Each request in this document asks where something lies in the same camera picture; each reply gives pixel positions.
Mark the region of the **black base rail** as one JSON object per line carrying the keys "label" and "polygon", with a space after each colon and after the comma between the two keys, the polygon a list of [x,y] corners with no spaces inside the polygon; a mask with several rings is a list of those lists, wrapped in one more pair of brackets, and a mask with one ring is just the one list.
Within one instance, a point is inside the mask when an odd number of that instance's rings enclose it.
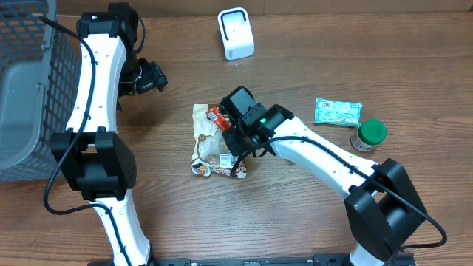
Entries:
{"label": "black base rail", "polygon": [[155,259],[153,266],[343,266],[348,265],[347,254],[325,254],[313,257],[266,258],[266,259]]}

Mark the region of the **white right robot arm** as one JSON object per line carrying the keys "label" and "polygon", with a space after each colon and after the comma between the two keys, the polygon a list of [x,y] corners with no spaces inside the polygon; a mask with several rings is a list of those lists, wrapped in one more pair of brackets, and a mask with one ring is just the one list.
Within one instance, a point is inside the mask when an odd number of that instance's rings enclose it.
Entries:
{"label": "white right robot arm", "polygon": [[309,129],[289,110],[262,104],[220,104],[241,157],[264,148],[309,171],[344,201],[357,241],[352,265],[385,265],[424,222],[426,209],[405,168],[351,154]]}

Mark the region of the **beige nut pouch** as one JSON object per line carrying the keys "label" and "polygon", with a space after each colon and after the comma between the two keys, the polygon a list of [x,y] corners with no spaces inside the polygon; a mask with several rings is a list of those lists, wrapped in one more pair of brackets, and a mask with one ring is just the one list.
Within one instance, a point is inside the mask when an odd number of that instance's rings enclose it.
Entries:
{"label": "beige nut pouch", "polygon": [[[222,130],[212,120],[209,120],[205,114],[212,106],[218,107],[215,104],[193,105],[192,118],[195,146],[191,158],[191,170],[194,174],[204,177],[221,174],[227,177],[244,179],[247,175],[245,162],[242,161],[239,164],[234,174],[231,172],[238,157],[230,153],[223,139]],[[230,124],[228,116],[224,115],[222,111],[221,113]]]}

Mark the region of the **teal snack packet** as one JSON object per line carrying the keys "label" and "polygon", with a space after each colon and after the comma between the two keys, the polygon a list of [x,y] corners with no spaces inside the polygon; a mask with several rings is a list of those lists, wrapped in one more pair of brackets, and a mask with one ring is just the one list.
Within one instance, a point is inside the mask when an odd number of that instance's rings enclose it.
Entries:
{"label": "teal snack packet", "polygon": [[315,123],[326,123],[337,126],[358,126],[361,117],[361,103],[316,99]]}

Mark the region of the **grey plastic mesh basket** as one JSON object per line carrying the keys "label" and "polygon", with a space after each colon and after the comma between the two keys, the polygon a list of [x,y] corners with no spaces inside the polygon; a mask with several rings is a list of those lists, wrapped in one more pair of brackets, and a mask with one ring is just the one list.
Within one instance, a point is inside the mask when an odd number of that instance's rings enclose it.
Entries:
{"label": "grey plastic mesh basket", "polygon": [[1,181],[48,178],[49,144],[70,118],[81,62],[54,21],[53,0],[1,0]]}

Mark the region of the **green lidded jar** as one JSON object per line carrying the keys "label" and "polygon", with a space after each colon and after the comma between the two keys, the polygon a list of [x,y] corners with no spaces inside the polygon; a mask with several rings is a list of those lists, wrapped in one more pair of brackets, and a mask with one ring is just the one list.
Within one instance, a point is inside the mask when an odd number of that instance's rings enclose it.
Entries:
{"label": "green lidded jar", "polygon": [[352,134],[350,142],[352,146],[362,152],[373,150],[381,144],[387,136],[387,128],[383,122],[370,119],[363,122]]}

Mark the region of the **white barcode scanner stand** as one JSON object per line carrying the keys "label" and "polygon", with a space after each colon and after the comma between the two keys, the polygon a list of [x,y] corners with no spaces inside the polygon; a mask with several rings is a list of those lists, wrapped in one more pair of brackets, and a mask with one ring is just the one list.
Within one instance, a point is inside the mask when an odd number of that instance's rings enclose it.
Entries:
{"label": "white barcode scanner stand", "polygon": [[254,54],[255,43],[249,15],[243,7],[222,10],[217,16],[225,58],[228,61]]}

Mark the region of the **red coffee stick sachet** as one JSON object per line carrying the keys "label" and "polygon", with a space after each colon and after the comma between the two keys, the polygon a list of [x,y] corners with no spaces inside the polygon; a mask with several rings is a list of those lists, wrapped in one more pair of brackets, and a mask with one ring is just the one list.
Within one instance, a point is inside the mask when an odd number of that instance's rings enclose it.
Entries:
{"label": "red coffee stick sachet", "polygon": [[209,120],[212,120],[223,132],[230,129],[230,124],[224,118],[217,106],[212,106],[210,109],[207,110],[205,114],[207,118]]}

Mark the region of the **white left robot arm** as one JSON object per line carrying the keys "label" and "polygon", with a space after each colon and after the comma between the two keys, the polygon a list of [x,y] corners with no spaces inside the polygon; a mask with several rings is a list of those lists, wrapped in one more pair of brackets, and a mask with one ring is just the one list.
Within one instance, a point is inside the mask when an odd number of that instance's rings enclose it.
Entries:
{"label": "white left robot arm", "polygon": [[[76,32],[42,18],[42,22],[81,43],[81,71],[72,114],[64,132],[54,133],[50,150],[57,166],[44,191],[44,207],[52,214],[93,209],[98,214],[114,253],[111,265],[153,265],[133,200],[137,163],[117,131],[118,99],[163,90],[168,81],[154,61],[138,58],[145,26],[127,2],[111,3],[106,12],[86,12]],[[58,173],[78,191],[85,205],[55,210],[49,194]]]}

